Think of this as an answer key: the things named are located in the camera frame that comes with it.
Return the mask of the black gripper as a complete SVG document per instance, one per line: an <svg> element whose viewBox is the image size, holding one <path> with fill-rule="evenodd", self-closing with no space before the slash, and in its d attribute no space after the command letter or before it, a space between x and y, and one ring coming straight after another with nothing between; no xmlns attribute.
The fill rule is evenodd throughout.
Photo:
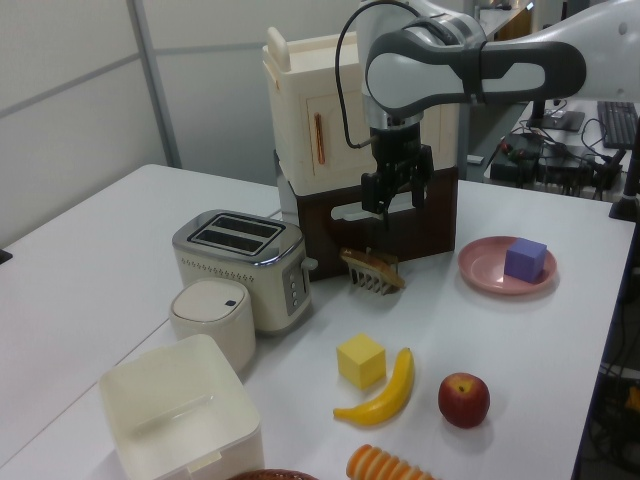
<svg viewBox="0 0 640 480"><path fill-rule="evenodd" d="M425 205L433 175L432 149L422 143L419 124L390 130L371 128L370 133L374 137L371 151L376 171L361 176L361 205L388 228L394 186L410 184L412 206Z"/></svg>

